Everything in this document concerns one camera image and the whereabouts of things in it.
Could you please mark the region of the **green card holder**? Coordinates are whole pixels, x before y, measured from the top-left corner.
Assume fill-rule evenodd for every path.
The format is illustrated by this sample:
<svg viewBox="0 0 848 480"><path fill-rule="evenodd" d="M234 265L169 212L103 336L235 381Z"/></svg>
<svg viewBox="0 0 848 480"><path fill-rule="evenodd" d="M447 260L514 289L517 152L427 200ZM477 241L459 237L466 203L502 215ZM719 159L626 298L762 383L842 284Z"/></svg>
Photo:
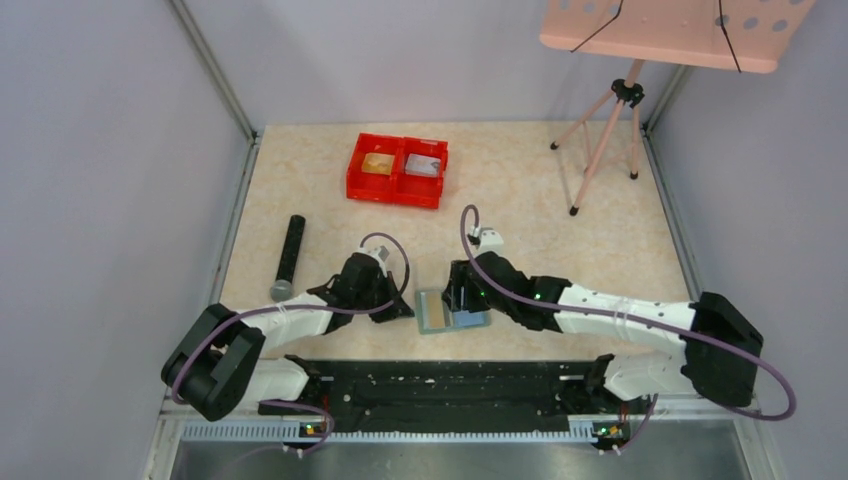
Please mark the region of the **green card holder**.
<svg viewBox="0 0 848 480"><path fill-rule="evenodd" d="M488 312L476 312L471 313L466 310L460 310L457 312L452 312L449 310L448 306L444 303L445 317L447 326L442 330L427 330L425 325L425 307L423 296L427 292L436 291L441 294L440 291L429 289L429 290L419 290L416 292L416 320L418 322L419 333L422 335L429 334L443 334L443 333L452 333L464 330L485 328L491 324L491 319Z"/></svg>

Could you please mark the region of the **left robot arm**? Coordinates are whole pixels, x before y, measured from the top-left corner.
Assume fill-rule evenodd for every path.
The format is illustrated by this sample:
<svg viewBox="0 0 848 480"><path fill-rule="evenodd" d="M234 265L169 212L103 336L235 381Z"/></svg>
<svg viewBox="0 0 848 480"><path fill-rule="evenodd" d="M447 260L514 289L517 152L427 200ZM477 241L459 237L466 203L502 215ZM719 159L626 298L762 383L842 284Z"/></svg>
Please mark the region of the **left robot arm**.
<svg viewBox="0 0 848 480"><path fill-rule="evenodd" d="M340 273L290 300L242 312L220 303L208 306L165 361L160 377L174 402L217 421L263 400L301 397L313 373L288 359L273 373L257 372L260 357L269 351L332 333L356 315L384 323L413 314L385 262L359 250Z"/></svg>

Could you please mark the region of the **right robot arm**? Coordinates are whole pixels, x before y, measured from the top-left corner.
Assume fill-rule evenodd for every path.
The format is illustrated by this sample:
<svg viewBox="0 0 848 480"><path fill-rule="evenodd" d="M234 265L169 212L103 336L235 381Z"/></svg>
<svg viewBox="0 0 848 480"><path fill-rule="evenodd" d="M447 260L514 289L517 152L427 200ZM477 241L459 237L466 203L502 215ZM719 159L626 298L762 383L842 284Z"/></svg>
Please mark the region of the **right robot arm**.
<svg viewBox="0 0 848 480"><path fill-rule="evenodd" d="M451 312L495 310L533 331L608 336L643 347L604 354L583 377L621 401L697 394L725 407L751 405L763 338L723 296L695 302L634 300L565 278L526 276L489 252L452 262L441 299Z"/></svg>

